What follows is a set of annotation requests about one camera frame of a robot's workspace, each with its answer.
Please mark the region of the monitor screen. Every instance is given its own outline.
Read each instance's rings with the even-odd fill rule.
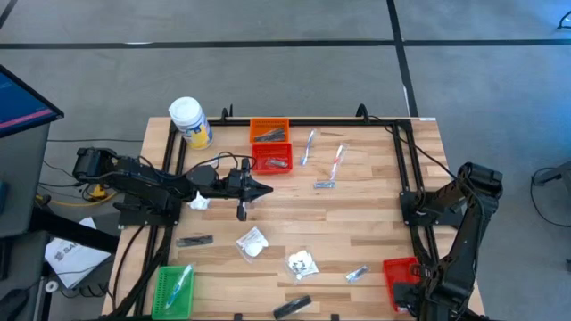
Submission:
[[[60,110],[0,66],[0,137],[61,117]]]

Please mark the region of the green basket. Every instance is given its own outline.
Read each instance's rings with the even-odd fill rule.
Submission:
[[[161,267],[157,286],[154,290],[153,320],[187,320],[193,311],[194,269],[190,272],[190,279],[186,280],[177,298],[165,309],[172,289],[185,270],[184,267]]]

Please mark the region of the wooden table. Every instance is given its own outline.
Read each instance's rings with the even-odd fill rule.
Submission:
[[[157,168],[161,167],[169,123],[168,118],[152,118],[146,130],[142,155]],[[413,119],[412,125],[417,145],[446,164],[436,122]],[[274,308],[304,294],[309,294],[313,303],[296,318],[328,320],[331,314],[339,314],[345,320],[410,318],[408,314],[393,312],[382,270],[384,259],[413,256],[410,232],[402,223],[398,201],[401,182],[393,136],[382,127],[318,128],[308,164],[302,167],[299,159],[310,128],[290,130],[294,170],[276,176],[254,174],[256,180],[275,190],[249,206],[247,222],[236,220],[234,200],[211,200],[206,211],[184,206],[174,229],[169,265],[195,264],[192,318],[232,319],[235,313],[243,313],[245,319],[273,319]],[[184,170],[222,151],[250,154],[248,127],[213,127],[212,131],[211,147],[204,151],[187,150]],[[337,188],[314,189],[314,182],[328,178],[341,142],[349,144],[349,149],[337,174]],[[177,158],[177,152],[174,153],[173,160]],[[408,172],[412,173],[409,154],[405,155]],[[438,165],[423,155],[418,157],[427,190],[450,181]],[[233,166],[231,159],[223,160],[220,175],[225,176]],[[413,176],[409,177],[414,186]],[[269,247],[250,264],[241,257],[235,241],[253,226],[264,233]],[[118,258],[136,230],[133,226],[122,231],[111,280]],[[141,232],[127,255],[118,302],[140,276],[148,230],[146,227]],[[444,255],[456,231],[447,226],[435,226],[434,231],[440,254]],[[209,234],[214,235],[213,244],[182,249],[174,244],[179,237]],[[286,273],[286,256],[301,249],[311,251],[320,273],[295,285]],[[364,264],[370,271],[356,284],[347,284],[347,273]],[[147,288],[145,313],[151,312],[154,284],[153,278]],[[477,287],[470,308],[484,313]],[[103,313],[111,310],[107,297]]]

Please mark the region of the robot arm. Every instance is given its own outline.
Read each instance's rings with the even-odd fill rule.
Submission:
[[[501,179],[500,172],[468,162],[460,167],[457,179],[416,199],[419,219],[428,221],[439,219],[434,209],[446,211],[462,202],[467,206],[450,253],[435,266],[421,268],[419,284],[395,285],[395,302],[411,309],[418,320],[484,319],[468,309],[468,301],[474,291],[480,243],[498,209]]]
[[[231,169],[220,179],[210,165],[198,166],[183,175],[171,175],[143,164],[139,159],[118,156],[110,149],[80,148],[72,174],[81,183],[108,185],[135,196],[147,209],[159,215],[173,210],[180,201],[192,201],[200,192],[205,198],[238,199],[237,216],[244,221],[244,203],[273,191],[253,180],[247,159],[242,160],[240,169]],[[121,204],[118,208],[128,210],[129,205]]]

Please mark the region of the white jar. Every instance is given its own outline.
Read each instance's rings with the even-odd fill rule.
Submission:
[[[170,105],[169,113],[190,148],[202,150],[212,144],[211,127],[203,108],[194,98],[178,98]]]

